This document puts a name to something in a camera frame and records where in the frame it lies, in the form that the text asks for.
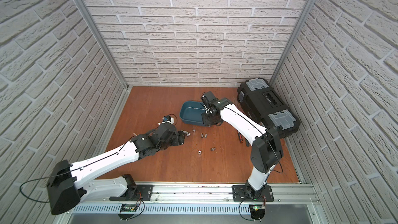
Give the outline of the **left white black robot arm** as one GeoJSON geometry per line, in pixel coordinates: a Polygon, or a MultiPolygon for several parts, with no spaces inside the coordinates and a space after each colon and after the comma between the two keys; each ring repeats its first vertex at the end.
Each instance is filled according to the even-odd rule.
{"type": "Polygon", "coordinates": [[[96,157],[69,163],[58,162],[47,180],[50,212],[60,215],[73,209],[89,195],[88,184],[94,179],[128,163],[153,156],[161,150],[184,144],[186,132],[170,122],[162,122],[147,133],[134,135],[123,145],[96,157]]]}

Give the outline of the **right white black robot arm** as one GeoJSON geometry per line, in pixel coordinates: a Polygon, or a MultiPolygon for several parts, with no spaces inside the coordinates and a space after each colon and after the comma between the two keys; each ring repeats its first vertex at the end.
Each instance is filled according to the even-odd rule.
{"type": "Polygon", "coordinates": [[[253,169],[245,183],[245,196],[251,200],[261,198],[270,173],[280,164],[284,155],[278,130],[267,129],[254,122],[230,100],[218,99],[210,91],[201,96],[201,101],[205,107],[205,113],[202,114],[205,126],[220,126],[227,122],[251,145],[253,169]]]}

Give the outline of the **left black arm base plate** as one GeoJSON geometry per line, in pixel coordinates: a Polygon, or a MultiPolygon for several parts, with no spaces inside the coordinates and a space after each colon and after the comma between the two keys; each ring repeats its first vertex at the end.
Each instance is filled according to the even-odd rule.
{"type": "Polygon", "coordinates": [[[110,201],[134,201],[142,200],[149,201],[152,195],[154,185],[139,184],[136,186],[129,186],[125,193],[119,197],[110,197],[110,201]]]}

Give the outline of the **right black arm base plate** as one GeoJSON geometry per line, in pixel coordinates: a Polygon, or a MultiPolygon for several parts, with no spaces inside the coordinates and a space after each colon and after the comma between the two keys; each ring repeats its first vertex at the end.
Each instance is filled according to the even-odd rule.
{"type": "Polygon", "coordinates": [[[234,202],[255,201],[255,202],[274,202],[274,196],[271,186],[265,185],[261,190],[255,191],[246,185],[233,185],[232,195],[234,202]]]}

